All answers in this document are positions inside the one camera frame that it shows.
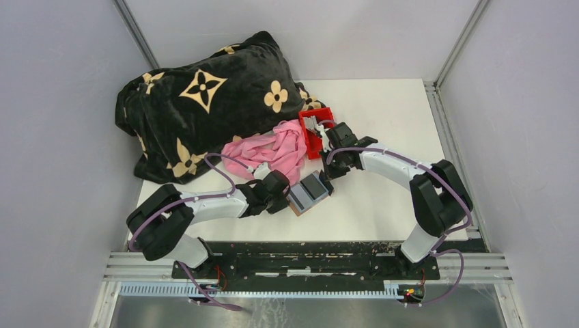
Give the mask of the tan leather card holder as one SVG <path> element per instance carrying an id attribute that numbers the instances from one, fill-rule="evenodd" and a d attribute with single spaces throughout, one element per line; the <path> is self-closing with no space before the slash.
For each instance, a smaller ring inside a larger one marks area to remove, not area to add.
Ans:
<path id="1" fill-rule="evenodd" d="M 327 197 L 330 197 L 334 193 L 334 186 L 331 184 L 328 176 L 324 171 L 314 171 L 309 175 L 316 175 L 321 182 L 326 186 L 329 191 L 329 194 L 318 201 L 312 201 L 311 198 L 307 195 L 306 191 L 300 185 L 300 181 L 292 186 L 289 190 L 289 195 L 287 197 L 289 202 L 289 207 L 292 209 L 296 216 L 301 216 L 302 214 L 306 213 L 308 210 L 312 209 L 314 206 L 319 204 L 321 201 L 325 200 Z"/>

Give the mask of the red plastic bin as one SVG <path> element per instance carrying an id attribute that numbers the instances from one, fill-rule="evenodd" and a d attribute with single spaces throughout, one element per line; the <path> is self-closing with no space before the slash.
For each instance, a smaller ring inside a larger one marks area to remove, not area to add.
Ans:
<path id="1" fill-rule="evenodd" d="M 325 129 L 332 128 L 336 125 L 333 113 L 330 107 L 322 107 L 320 109 L 311 109 L 307 111 L 301 111 L 299 113 L 299 121 L 302 127 L 305 144 L 307 147 L 307 157 L 309 160 L 319 159 L 321 157 L 320 152 L 322 151 L 322 141 L 317 136 L 316 133 L 308 131 L 302 121 L 304 116 L 315 116 L 320 124 L 323 124 Z"/>

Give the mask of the black credit card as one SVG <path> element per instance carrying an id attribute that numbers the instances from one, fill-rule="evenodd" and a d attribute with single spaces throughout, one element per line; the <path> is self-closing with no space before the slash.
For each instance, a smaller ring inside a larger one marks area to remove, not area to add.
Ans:
<path id="1" fill-rule="evenodd" d="M 312 201 L 318 201 L 329 194 L 326 186 L 316 175 L 308 175 L 300 181 L 300 185 L 306 191 Z"/>

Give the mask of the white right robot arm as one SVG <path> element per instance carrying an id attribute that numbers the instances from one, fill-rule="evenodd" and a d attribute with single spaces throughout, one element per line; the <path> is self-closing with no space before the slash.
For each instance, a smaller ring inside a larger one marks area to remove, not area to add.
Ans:
<path id="1" fill-rule="evenodd" d="M 416 225 L 396 251 L 396 274 L 411 279 L 422 269 L 421 261 L 433 254 L 452 232 L 472 221 L 473 203 L 452 162 L 424 164 L 378 142 L 357 138 L 342 122 L 315 124 L 322 140 L 324 177 L 334 180 L 351 169 L 385 177 L 410 192 Z"/>

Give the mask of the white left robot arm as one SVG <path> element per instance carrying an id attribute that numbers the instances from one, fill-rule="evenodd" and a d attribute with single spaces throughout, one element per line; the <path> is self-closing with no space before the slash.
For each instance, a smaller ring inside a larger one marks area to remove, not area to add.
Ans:
<path id="1" fill-rule="evenodd" d="M 127 218 L 132 237 L 130 251 L 148 261 L 163 258 L 186 265 L 197 277 L 213 273 L 215 261 L 208 244 L 186 231 L 195 224 L 214 219 L 245 218 L 285 207 L 290 182 L 278 170 L 231 190 L 185 193 L 164 184 Z"/>

